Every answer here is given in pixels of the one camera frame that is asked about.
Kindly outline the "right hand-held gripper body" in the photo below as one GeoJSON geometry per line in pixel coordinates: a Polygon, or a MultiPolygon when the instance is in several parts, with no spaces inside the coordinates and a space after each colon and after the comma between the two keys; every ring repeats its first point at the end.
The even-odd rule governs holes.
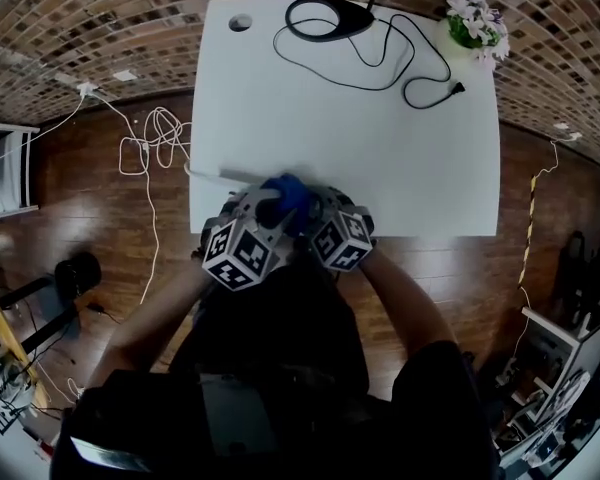
{"type": "Polygon", "coordinates": [[[336,196],[337,209],[324,221],[309,222],[307,236],[323,267],[349,272],[373,249],[375,225],[367,207],[355,205],[342,192],[336,196]]]}

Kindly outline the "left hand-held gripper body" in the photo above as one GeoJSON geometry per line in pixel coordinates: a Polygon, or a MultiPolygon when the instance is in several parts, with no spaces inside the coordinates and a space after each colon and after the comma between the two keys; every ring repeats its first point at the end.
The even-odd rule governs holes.
{"type": "Polygon", "coordinates": [[[225,202],[203,227],[207,236],[202,268],[221,285],[240,291],[261,283],[280,261],[270,211],[277,201],[243,204],[244,190],[225,202]]]}

